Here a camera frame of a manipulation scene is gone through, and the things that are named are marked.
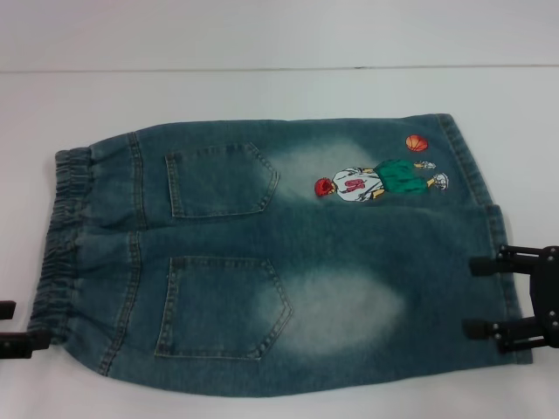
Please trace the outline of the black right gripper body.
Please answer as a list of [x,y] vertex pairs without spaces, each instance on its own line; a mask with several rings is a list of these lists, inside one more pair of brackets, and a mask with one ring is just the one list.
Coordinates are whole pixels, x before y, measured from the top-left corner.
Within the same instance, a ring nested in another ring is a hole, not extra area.
[[558,257],[526,256],[534,311],[530,346],[558,345]]

